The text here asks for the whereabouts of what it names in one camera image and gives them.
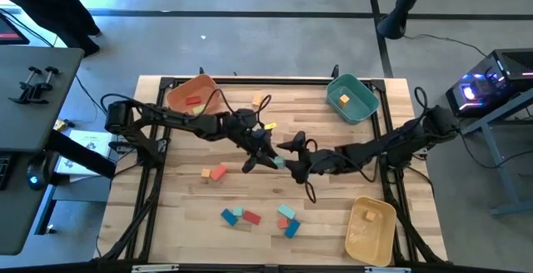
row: blue block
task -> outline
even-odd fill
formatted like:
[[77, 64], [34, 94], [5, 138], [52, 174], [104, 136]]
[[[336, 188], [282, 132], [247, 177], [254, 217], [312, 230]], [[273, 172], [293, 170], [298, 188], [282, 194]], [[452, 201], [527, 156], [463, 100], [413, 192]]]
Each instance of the blue block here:
[[234, 216], [242, 216], [242, 211], [243, 211], [242, 207], [237, 206], [237, 207], [233, 208], [233, 215]]
[[294, 237], [294, 234], [296, 234], [296, 231], [300, 227], [300, 222], [296, 220], [291, 220], [291, 224], [289, 224], [289, 227], [285, 229], [285, 236], [289, 239], [292, 239]]
[[285, 168], [285, 159], [282, 156], [274, 157], [274, 164], [276, 164], [277, 169]]
[[294, 219], [294, 215], [296, 214], [289, 206], [286, 205], [280, 205], [280, 208], [278, 208], [277, 211], [291, 220]]
[[225, 209], [221, 215], [231, 226], [234, 226], [235, 223], [237, 223], [237, 218], [232, 214], [230, 210]]

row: gray floor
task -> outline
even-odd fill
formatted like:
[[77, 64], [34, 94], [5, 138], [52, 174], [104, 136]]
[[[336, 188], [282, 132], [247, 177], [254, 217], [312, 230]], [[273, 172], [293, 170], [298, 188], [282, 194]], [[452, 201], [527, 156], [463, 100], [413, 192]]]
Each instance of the gray floor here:
[[[238, 10], [370, 12], [369, 0], [82, 0], [87, 7], [127, 10]], [[533, 14], [532, 0], [420, 0], [413, 12]], [[395, 0], [379, 0], [382, 12]], [[29, 22], [24, 15], [19, 16]], [[334, 64], [358, 77], [383, 77], [373, 21], [370, 19], [265, 19], [96, 17], [104, 36], [97, 39], [102, 52], [83, 61], [79, 77], [94, 97], [107, 92], [132, 95], [142, 74], [196, 73], [200, 66], [214, 75], [328, 76]], [[528, 34], [533, 22], [520, 21], [409, 21], [407, 35], [431, 33], [478, 46], [533, 47]], [[48, 40], [54, 36], [44, 33]], [[446, 104], [444, 91], [482, 56], [452, 42], [430, 38], [387, 41], [394, 77], [404, 77], [411, 89], [422, 86], [430, 104]], [[32, 45], [42, 45], [32, 39]], [[103, 128], [78, 85], [72, 87], [62, 117], [82, 120], [86, 130]], [[520, 127], [531, 134], [528, 127]], [[517, 127], [497, 127], [496, 138], [506, 156], [529, 150], [533, 136], [518, 137]], [[469, 140], [472, 150], [491, 164], [482, 139]], [[511, 174], [521, 195], [533, 198], [528, 174], [533, 156], [511, 161]], [[506, 202], [496, 171], [478, 167], [460, 139], [431, 151], [429, 172], [451, 261], [518, 271], [533, 271], [533, 215], [493, 219], [488, 209]], [[52, 223], [60, 233], [29, 236], [19, 256], [0, 257], [0, 266], [82, 261], [92, 257], [102, 204], [63, 202]]]

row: person's leg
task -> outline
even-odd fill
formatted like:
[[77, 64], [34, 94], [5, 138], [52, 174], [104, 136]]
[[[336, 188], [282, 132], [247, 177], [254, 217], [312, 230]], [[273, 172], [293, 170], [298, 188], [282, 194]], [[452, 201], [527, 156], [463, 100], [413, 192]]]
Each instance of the person's leg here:
[[11, 0], [39, 26], [56, 33], [68, 47], [80, 47], [86, 55], [98, 52], [100, 47], [95, 44], [81, 28], [78, 21], [73, 20], [66, 4], [62, 0]]
[[95, 36], [100, 33], [100, 28], [82, 2], [79, 0], [62, 0], [62, 2], [68, 10], [67, 14], [72, 17], [72, 20], [79, 22], [79, 26], [87, 35]]

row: wooden tabletop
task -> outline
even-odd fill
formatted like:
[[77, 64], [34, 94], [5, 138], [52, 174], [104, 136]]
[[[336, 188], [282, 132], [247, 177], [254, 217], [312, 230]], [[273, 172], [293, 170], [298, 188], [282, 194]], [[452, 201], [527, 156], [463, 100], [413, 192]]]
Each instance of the wooden tabletop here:
[[[141, 76], [135, 98], [155, 102], [160, 76]], [[394, 128], [414, 116], [405, 79], [386, 79], [391, 117]], [[307, 138], [318, 142], [319, 148], [373, 139], [371, 121], [358, 125], [346, 124], [326, 104], [325, 86], [294, 85], [221, 85], [234, 109], [251, 108], [257, 91], [272, 95], [271, 103], [261, 113], [265, 123], [275, 122], [272, 145], [290, 141], [302, 130]], [[378, 111], [381, 130], [385, 131], [381, 109]], [[346, 226], [351, 205], [359, 196], [383, 199], [381, 183], [369, 183], [361, 174], [312, 176], [317, 203], [311, 203], [303, 185], [297, 185], [288, 170], [272, 170], [256, 166], [251, 172], [241, 172], [247, 155], [229, 140], [207, 142], [187, 132], [173, 130], [168, 147], [162, 192], [157, 208], [150, 262], [171, 263], [231, 263], [283, 265], [363, 265], [344, 250]], [[296, 159], [288, 151], [276, 150], [287, 159]], [[136, 156], [124, 158], [118, 170], [130, 166]], [[221, 181], [209, 182], [200, 177], [203, 168], [214, 169], [219, 164], [228, 168]], [[426, 165], [414, 160], [412, 166], [427, 174]], [[98, 245], [107, 252], [124, 232], [132, 219], [141, 168], [118, 176], [112, 183]], [[374, 174], [374, 162], [364, 167], [367, 175]], [[433, 251], [446, 259], [441, 228], [430, 186], [416, 173], [405, 170], [406, 195], [415, 228]], [[301, 227], [293, 239], [283, 235], [276, 226], [281, 218], [280, 204], [296, 211]], [[225, 208], [242, 206], [262, 217], [261, 223], [240, 219], [234, 227], [221, 217]], [[403, 229], [399, 226], [401, 250], [407, 256]], [[136, 245], [140, 250], [144, 235], [141, 227]]]

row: red block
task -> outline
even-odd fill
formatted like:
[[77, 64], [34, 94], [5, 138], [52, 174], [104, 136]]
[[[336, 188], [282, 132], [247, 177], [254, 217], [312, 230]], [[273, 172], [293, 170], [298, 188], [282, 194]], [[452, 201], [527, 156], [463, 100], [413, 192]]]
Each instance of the red block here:
[[215, 171], [211, 173], [211, 178], [215, 181], [218, 181], [224, 176], [224, 174], [226, 174], [226, 172], [227, 168], [224, 165], [220, 165], [217, 167], [217, 169], [215, 169]]
[[244, 214], [242, 214], [242, 219], [255, 225], [259, 225], [259, 222], [261, 221], [261, 217], [252, 213], [251, 211], [244, 211]]
[[287, 218], [281, 218], [277, 221], [278, 228], [287, 228], [289, 227], [289, 220]]
[[202, 99], [200, 97], [187, 97], [185, 100], [185, 104], [190, 106], [191, 104], [198, 104], [202, 102]]

